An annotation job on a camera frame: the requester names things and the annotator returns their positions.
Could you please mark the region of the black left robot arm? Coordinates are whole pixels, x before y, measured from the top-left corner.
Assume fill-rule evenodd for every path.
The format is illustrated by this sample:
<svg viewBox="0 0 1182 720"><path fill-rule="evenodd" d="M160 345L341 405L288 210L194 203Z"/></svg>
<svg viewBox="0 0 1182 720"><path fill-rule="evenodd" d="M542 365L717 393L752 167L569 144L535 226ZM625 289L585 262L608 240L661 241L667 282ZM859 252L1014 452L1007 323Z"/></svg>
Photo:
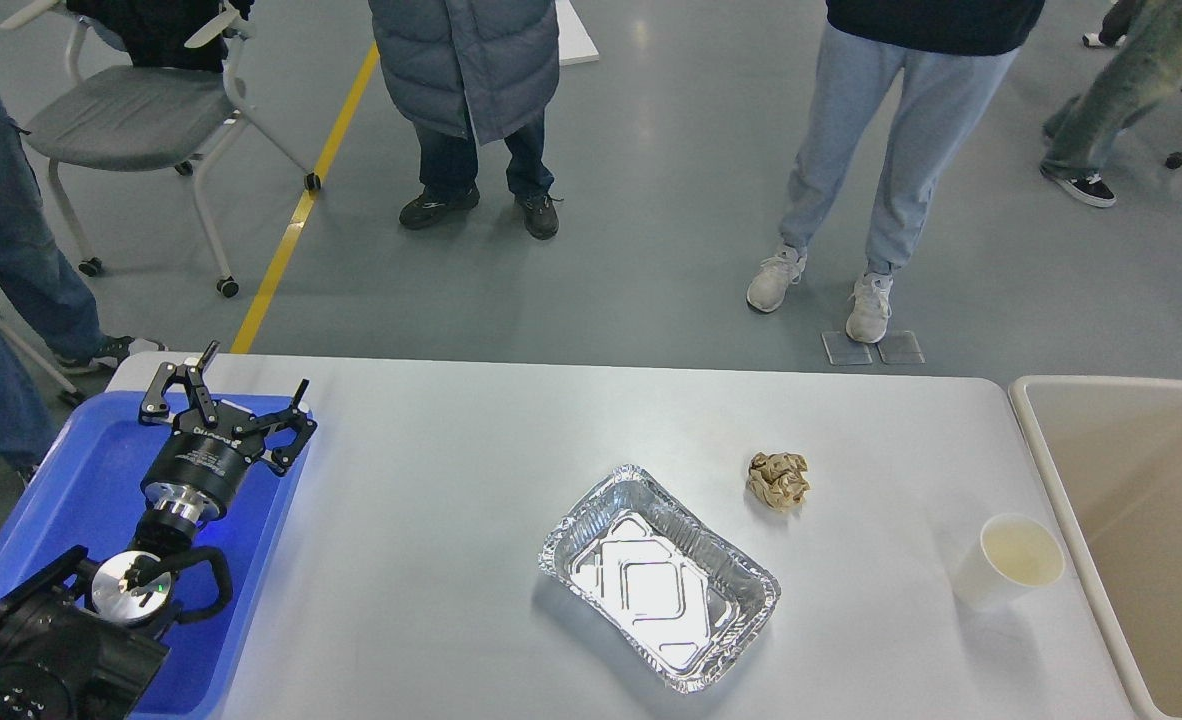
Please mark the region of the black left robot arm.
<svg viewBox="0 0 1182 720"><path fill-rule="evenodd" d="M0 719L206 719L316 430L212 395L216 348L74 410L0 533Z"/></svg>

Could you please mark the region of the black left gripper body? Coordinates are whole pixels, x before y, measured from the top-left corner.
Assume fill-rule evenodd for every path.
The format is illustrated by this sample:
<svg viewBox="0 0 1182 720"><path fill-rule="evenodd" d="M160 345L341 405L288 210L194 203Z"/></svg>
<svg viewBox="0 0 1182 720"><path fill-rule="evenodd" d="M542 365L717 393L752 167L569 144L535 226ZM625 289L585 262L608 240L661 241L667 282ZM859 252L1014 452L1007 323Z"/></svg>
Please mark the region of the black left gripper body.
<svg viewBox="0 0 1182 720"><path fill-rule="evenodd" d="M274 419L247 407L219 402L215 424L191 409L173 419L173 429L139 482L147 497L143 524L204 524L227 515L245 474L262 459Z"/></svg>

